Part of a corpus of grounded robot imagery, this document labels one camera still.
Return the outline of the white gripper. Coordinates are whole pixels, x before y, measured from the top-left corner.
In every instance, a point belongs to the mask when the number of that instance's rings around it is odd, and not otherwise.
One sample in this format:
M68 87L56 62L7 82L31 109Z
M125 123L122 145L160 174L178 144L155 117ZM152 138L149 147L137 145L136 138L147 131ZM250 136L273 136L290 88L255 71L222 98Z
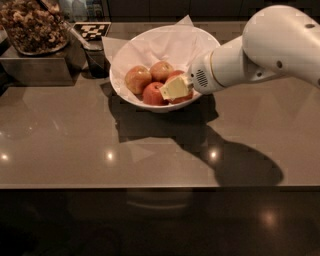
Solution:
M212 52L198 56L190 65L188 78L185 74L170 77L160 88L160 93L165 100L175 100L187 97L193 92L193 88L208 95L224 89L215 78L212 68Z

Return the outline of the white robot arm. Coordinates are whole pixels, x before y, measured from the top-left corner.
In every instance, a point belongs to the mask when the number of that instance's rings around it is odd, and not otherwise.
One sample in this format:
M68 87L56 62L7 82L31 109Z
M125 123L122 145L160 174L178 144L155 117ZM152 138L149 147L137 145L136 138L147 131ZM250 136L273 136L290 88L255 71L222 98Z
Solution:
M320 85L320 24L294 7L274 5L253 15L241 36L195 58L160 92L176 99L282 76Z

